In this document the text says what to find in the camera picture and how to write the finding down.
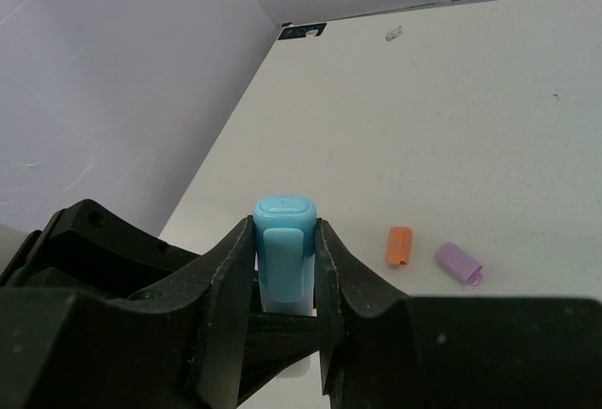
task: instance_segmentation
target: table surface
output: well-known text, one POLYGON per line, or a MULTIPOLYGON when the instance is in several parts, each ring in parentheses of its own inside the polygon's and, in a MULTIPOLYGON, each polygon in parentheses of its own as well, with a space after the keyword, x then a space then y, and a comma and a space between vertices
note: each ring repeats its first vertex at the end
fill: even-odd
MULTIPOLYGON (((600 82, 602 0, 331 22, 275 43, 161 236, 203 253, 257 199, 299 194, 410 295, 602 299, 600 82), (393 226, 414 231, 404 268, 393 226), (438 268, 445 242, 481 261, 479 287, 438 268)), ((314 357, 244 408, 326 408, 319 388, 314 357)))

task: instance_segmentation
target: screw hole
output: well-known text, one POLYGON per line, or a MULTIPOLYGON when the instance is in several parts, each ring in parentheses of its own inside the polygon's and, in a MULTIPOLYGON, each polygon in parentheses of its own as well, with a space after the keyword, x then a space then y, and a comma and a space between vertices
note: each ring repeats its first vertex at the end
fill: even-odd
POLYGON ((159 252, 161 254, 165 254, 167 252, 167 250, 170 248, 171 246, 169 246, 169 244, 167 244, 166 242, 160 242, 157 245, 157 249, 159 250, 159 252))
POLYGON ((104 217, 98 212, 92 212, 87 216, 87 221, 95 228, 99 228, 104 224, 104 217))

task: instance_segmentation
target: light blue plastic object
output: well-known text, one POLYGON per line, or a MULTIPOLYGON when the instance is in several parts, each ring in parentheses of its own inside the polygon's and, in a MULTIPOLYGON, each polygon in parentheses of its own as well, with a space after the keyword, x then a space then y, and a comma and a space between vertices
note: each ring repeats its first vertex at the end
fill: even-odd
POLYGON ((296 303, 313 288, 316 219, 316 206, 306 197, 265 197, 255 205, 260 283, 270 299, 296 303))

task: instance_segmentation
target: orange plastic object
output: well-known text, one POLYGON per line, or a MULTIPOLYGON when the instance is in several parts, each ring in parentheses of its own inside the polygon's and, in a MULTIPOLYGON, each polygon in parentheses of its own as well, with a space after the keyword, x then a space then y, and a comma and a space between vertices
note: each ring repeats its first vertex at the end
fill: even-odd
POLYGON ((388 234, 387 263, 389 265, 407 265, 412 247, 411 228, 391 228, 388 234))

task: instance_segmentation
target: purple cap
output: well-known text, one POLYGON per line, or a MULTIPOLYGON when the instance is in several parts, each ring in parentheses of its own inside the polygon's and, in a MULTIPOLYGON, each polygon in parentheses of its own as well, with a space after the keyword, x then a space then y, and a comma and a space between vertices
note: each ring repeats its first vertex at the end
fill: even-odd
POLYGON ((436 261, 450 275, 473 287, 483 279, 483 266, 454 243, 445 243, 435 252, 436 261))

